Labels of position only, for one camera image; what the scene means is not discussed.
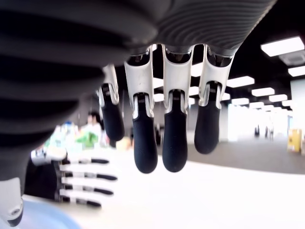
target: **green object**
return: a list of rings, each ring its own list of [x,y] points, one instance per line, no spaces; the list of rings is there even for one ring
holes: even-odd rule
[[[83,148],[93,148],[94,144],[98,142],[98,137],[92,132],[86,132],[83,136],[76,139],[76,142],[82,143]]]

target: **white wall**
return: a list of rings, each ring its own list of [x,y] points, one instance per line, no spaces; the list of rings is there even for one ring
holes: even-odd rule
[[[254,138],[254,129],[259,125],[260,137],[264,138],[265,128],[273,125],[274,135],[287,135],[288,115],[262,110],[249,109],[244,106],[229,105],[229,141]]]
[[[219,141],[227,142],[229,139],[229,110],[226,104],[222,104],[219,117]]]
[[[290,82],[291,97],[293,100],[293,126],[294,129],[302,129],[305,133],[305,79]]]

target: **gray floor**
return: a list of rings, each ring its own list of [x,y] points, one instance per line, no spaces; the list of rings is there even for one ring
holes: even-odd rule
[[[209,155],[188,145],[188,160],[259,171],[305,174],[305,156],[287,151],[287,139],[221,142]]]

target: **white table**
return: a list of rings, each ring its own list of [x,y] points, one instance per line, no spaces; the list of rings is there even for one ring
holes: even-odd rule
[[[102,198],[101,210],[52,203],[84,229],[305,228],[303,175],[189,161],[173,174],[161,158],[145,175],[136,169],[132,152],[95,154],[109,158],[118,172],[114,196]]]

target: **robotic finger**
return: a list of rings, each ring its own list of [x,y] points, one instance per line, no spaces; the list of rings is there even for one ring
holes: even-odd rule
[[[186,108],[191,83],[193,46],[177,49],[163,45],[165,128],[163,164],[179,172],[187,160]]]
[[[218,55],[212,52],[208,45],[204,45],[194,139],[196,150],[201,154],[209,154],[219,142],[220,101],[224,94],[233,58],[234,55]]]
[[[99,101],[104,118],[107,136],[120,141],[125,134],[122,114],[119,106],[118,83],[115,68],[112,64],[103,68],[105,80],[99,88]]]
[[[158,162],[153,123],[152,48],[132,55],[124,65],[133,110],[134,160],[141,172],[151,173]]]

